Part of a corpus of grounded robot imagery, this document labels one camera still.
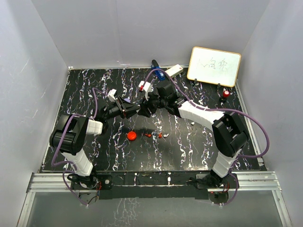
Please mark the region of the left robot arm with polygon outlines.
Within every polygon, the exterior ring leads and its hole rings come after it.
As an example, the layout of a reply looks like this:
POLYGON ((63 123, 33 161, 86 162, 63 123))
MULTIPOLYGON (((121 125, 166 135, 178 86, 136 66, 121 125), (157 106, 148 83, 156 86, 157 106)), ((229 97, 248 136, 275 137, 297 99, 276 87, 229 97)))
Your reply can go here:
POLYGON ((73 172, 68 175, 68 180, 87 189, 95 188, 98 184, 97 173, 83 148, 86 136, 104 134, 108 129, 108 120, 118 116, 127 119, 139 110, 138 105, 119 96, 109 104, 98 107, 93 119, 79 114, 63 114, 50 136, 50 146, 71 165, 73 172))

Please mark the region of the blue stapler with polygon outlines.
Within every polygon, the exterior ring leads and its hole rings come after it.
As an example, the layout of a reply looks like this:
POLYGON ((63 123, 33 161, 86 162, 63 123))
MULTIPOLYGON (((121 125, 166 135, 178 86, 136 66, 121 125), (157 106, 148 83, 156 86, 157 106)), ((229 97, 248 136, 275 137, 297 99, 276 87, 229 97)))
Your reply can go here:
POLYGON ((165 79, 165 75, 163 74, 162 71, 159 70, 160 66, 156 60, 151 61, 151 69, 155 70, 154 73, 156 74, 156 76, 158 77, 159 80, 165 79))

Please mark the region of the small whiteboard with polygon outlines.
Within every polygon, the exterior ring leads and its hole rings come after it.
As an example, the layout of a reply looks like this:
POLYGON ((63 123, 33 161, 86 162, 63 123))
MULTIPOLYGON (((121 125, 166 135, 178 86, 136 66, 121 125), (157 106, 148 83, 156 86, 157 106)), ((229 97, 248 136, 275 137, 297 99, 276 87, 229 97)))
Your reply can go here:
POLYGON ((193 47, 187 79, 226 87, 234 87, 241 54, 203 47, 193 47))

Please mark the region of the white cardboard box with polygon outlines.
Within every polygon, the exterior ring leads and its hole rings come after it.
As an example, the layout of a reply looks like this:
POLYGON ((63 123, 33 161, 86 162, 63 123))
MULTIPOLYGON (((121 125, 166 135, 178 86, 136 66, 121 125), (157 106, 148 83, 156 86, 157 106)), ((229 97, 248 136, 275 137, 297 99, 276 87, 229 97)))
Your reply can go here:
POLYGON ((177 64, 167 69, 165 72, 168 74, 169 77, 174 78, 183 72, 183 68, 179 64, 177 64))

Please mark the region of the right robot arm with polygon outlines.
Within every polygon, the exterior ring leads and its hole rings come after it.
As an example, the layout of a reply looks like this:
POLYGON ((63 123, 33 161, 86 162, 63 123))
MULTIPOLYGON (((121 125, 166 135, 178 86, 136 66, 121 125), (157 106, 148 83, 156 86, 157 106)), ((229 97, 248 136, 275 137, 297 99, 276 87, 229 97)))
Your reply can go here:
POLYGON ((150 117, 157 109, 164 108, 171 115, 191 120, 212 131, 218 155, 210 173, 197 182, 218 188, 227 184, 232 165, 249 140, 249 133, 238 114, 207 111, 184 94, 178 94, 171 83, 158 87, 155 94, 149 82, 141 81, 139 90, 144 93, 139 115, 150 117))

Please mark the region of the aluminium frame rail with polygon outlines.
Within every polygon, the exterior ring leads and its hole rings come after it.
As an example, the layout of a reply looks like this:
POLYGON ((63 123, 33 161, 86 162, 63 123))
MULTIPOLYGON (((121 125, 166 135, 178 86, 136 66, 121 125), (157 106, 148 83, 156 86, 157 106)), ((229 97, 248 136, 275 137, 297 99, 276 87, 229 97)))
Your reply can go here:
POLYGON ((230 187, 190 185, 204 172, 108 172, 100 192, 69 192, 60 173, 33 174, 20 227, 290 227, 277 175, 235 171, 230 187))

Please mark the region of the red stamp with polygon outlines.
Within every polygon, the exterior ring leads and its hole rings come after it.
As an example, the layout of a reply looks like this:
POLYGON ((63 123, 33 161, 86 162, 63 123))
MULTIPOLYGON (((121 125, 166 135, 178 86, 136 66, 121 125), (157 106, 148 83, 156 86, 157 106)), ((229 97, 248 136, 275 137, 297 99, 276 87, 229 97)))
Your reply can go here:
POLYGON ((224 90, 220 97, 220 102, 225 103, 227 101, 227 98, 229 97, 229 95, 230 95, 229 90, 224 90))

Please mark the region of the red earbud charging case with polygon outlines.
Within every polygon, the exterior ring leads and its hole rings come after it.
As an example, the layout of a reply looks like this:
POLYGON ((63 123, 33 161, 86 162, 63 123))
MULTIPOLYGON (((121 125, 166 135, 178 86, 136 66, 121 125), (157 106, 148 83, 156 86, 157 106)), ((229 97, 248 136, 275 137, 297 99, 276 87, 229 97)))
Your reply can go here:
POLYGON ((134 141, 134 140, 136 140, 136 138, 137 138, 136 132, 134 132, 134 131, 128 132, 128 134, 127 134, 127 139, 128 139, 129 141, 134 141))

